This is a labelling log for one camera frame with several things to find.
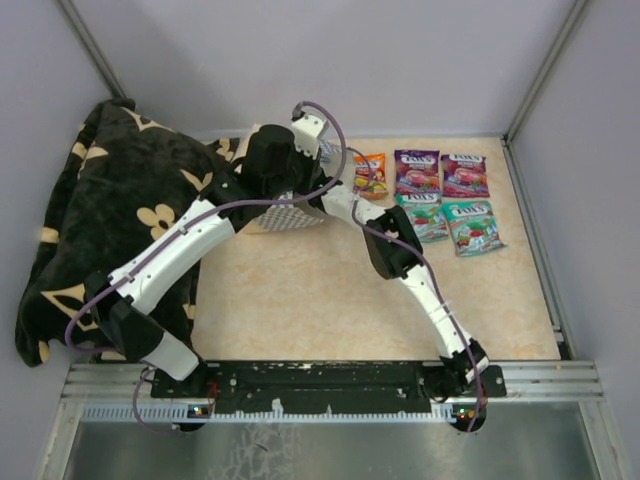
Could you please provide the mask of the blue checkered paper bag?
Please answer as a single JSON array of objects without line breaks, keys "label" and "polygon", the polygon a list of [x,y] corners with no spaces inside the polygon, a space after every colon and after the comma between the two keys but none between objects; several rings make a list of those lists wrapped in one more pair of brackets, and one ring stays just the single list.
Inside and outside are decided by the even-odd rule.
[{"label": "blue checkered paper bag", "polygon": [[[243,156],[246,152],[249,137],[262,127],[255,123],[240,137],[223,137],[218,140],[216,152],[227,162]],[[337,172],[341,161],[341,145],[338,139],[321,140],[321,163],[327,175]],[[264,214],[252,220],[241,231],[242,234],[266,234],[308,228],[324,221],[325,215],[311,208],[309,203],[300,202],[284,206],[271,206]]]}]

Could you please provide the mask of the orange Fox's candy packet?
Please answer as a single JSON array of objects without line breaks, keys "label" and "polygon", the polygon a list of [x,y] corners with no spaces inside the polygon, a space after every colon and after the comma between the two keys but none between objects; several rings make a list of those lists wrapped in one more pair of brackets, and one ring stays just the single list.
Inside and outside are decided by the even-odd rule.
[{"label": "orange Fox's candy packet", "polygon": [[354,191],[368,200],[382,200],[389,194],[386,155],[355,155]]}]

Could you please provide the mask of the pink Fox's candy packet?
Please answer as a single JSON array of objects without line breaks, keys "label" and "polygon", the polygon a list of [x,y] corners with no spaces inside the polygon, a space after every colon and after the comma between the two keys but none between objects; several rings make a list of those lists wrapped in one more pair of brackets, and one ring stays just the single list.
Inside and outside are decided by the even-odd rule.
[{"label": "pink Fox's candy packet", "polygon": [[440,152],[395,150],[396,194],[440,194]]}]

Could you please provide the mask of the teal Fox's candy packet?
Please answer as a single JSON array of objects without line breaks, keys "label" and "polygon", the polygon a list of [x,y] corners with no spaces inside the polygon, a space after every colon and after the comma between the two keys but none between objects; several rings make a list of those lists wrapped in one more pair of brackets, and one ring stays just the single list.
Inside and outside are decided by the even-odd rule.
[{"label": "teal Fox's candy packet", "polygon": [[448,237],[439,193],[396,194],[395,200],[407,214],[421,243],[432,243]]},{"label": "teal Fox's candy packet", "polygon": [[489,201],[448,202],[442,210],[458,257],[477,256],[506,247]]}]

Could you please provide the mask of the purple Fox's candy packet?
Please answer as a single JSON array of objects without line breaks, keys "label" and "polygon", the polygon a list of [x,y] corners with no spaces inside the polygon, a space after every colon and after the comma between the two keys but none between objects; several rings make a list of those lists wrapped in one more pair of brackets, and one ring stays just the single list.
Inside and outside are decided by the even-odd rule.
[{"label": "purple Fox's candy packet", "polygon": [[445,154],[442,195],[447,198],[489,198],[486,158],[468,154]]}]

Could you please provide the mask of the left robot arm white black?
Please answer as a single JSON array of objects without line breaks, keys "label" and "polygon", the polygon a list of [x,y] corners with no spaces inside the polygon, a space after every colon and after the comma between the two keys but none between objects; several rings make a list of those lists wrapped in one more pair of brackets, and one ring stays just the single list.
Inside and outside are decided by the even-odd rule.
[{"label": "left robot arm white black", "polygon": [[87,278],[86,310],[118,353],[163,371],[186,396],[206,389],[204,360],[151,313],[182,275],[251,221],[324,191],[320,140],[327,126],[304,114],[288,127],[259,127],[239,162],[219,173],[163,236],[111,273]]}]

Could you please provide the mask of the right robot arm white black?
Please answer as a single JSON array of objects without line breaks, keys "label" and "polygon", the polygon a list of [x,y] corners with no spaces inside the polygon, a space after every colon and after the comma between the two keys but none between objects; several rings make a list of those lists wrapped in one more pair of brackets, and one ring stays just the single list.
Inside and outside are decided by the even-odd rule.
[{"label": "right robot arm white black", "polygon": [[383,208],[344,185],[334,186],[311,205],[362,231],[370,262],[385,280],[396,280],[413,296],[437,340],[448,387],[461,396],[481,387],[489,358],[461,325],[438,285],[406,212]]}]

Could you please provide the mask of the black floral plush blanket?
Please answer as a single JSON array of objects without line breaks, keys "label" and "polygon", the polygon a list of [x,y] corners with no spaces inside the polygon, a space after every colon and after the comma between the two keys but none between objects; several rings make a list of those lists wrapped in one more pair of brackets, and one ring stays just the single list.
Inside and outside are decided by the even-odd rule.
[{"label": "black floral plush blanket", "polygon": [[193,139],[112,99],[90,112],[45,210],[19,303],[14,343],[22,361],[48,361],[51,341],[84,303],[84,281],[133,259],[164,235],[230,162],[237,138]]}]

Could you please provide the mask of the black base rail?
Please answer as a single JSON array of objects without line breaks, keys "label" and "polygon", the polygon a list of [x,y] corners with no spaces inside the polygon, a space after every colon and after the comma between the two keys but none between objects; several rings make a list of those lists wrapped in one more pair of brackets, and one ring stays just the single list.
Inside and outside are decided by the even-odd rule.
[{"label": "black base rail", "polygon": [[474,401],[477,386],[486,398],[504,397],[501,377],[502,369],[491,365],[465,386],[433,361],[220,361],[183,381],[155,373],[151,397],[201,398],[219,414],[429,413],[433,400]]}]

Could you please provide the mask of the left aluminium frame post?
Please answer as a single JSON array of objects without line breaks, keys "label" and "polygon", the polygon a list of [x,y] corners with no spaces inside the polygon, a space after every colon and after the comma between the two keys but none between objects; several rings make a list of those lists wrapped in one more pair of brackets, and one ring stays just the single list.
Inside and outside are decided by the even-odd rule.
[{"label": "left aluminium frame post", "polygon": [[103,84],[113,98],[124,98],[127,93],[117,78],[115,70],[110,65],[105,53],[99,46],[78,7],[71,0],[55,0],[57,8],[66,21],[72,34],[88,56]]}]

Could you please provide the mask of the aluminium frame post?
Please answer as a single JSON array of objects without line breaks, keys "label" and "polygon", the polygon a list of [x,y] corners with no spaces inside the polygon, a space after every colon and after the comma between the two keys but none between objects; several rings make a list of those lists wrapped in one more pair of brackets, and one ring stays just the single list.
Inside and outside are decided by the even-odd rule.
[{"label": "aluminium frame post", "polygon": [[113,98],[124,98],[127,93],[117,78],[115,70],[110,65],[105,53],[99,46],[78,7],[71,0],[55,0],[57,8],[66,21],[72,34],[88,56],[103,84]]},{"label": "aluminium frame post", "polygon": [[569,47],[580,26],[584,22],[591,4],[592,1],[589,0],[576,0],[572,3],[561,28],[555,36],[549,51],[545,55],[544,60],[524,97],[524,100],[518,108],[513,120],[506,130],[506,133],[502,137],[505,145],[512,144],[518,137],[520,131],[536,107],[537,102],[543,94],[548,82],[551,80],[554,71],[564,55],[564,52]]}]

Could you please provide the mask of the right aluminium frame post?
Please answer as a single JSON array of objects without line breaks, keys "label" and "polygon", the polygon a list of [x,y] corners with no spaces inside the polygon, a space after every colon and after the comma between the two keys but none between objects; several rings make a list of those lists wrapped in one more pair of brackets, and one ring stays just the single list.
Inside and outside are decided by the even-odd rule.
[{"label": "right aluminium frame post", "polygon": [[554,71],[564,55],[564,52],[569,47],[580,26],[584,22],[591,4],[592,1],[589,0],[576,0],[572,3],[561,28],[555,36],[549,51],[545,55],[544,60],[524,97],[524,100],[518,108],[513,120],[506,130],[506,133],[502,137],[505,145],[512,144],[518,137],[520,131],[536,107],[537,102],[543,94],[548,82],[551,80]]}]

